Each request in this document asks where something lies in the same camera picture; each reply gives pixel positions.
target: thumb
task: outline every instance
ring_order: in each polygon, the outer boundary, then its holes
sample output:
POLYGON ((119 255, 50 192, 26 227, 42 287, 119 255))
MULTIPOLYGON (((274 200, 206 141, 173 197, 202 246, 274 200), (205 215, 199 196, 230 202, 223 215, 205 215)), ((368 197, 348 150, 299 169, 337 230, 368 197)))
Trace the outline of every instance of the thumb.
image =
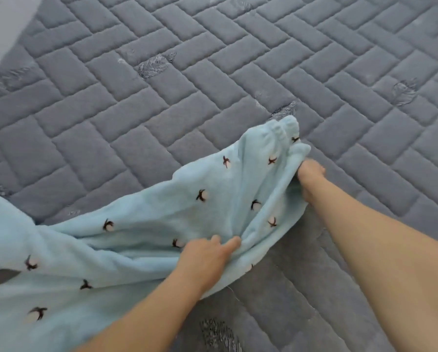
POLYGON ((234 236, 222 245, 222 251, 229 257, 242 244, 242 239, 239 236, 234 236))

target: person's left hand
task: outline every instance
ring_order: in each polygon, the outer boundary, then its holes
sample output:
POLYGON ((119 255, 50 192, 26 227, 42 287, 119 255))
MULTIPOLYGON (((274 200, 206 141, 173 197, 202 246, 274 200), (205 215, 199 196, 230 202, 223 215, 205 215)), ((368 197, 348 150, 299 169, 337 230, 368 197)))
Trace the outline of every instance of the person's left hand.
POLYGON ((174 272, 187 284, 197 286, 203 295, 221 278, 225 264, 240 245, 239 236, 231 238, 224 244, 220 243, 218 235, 212 236, 210 240, 205 238, 192 240, 180 254, 174 272))

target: forearm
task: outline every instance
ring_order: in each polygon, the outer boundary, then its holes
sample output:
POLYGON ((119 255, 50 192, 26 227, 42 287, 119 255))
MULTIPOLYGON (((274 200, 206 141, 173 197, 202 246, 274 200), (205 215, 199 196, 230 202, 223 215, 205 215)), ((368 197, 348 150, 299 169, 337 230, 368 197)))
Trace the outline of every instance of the forearm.
POLYGON ((438 242, 362 205, 323 177, 310 192, 398 351, 438 351, 438 242))
POLYGON ((201 297, 173 272, 147 298, 76 352, 163 352, 201 297))

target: gray mattress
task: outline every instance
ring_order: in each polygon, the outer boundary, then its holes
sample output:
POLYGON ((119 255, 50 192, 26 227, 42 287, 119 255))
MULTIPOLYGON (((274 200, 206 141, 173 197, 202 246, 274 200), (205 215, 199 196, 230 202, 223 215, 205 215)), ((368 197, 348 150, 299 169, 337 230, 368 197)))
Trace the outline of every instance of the gray mattress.
MULTIPOLYGON (((44 0, 0 65, 0 195, 56 223, 289 113, 334 183, 438 240, 438 0, 44 0)), ((172 349, 237 339, 393 351, 311 210, 172 349)))

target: bare skin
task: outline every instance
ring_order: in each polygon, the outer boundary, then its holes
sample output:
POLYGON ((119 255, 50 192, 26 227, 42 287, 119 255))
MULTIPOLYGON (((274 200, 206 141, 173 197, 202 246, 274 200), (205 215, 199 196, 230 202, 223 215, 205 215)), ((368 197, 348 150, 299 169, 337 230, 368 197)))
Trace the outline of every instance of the bare skin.
MULTIPOLYGON (((304 199, 323 219, 398 352, 438 352, 438 242, 347 195, 306 160, 304 199)), ((190 241, 145 300, 75 352, 164 352, 196 302, 219 280, 238 237, 190 241)))

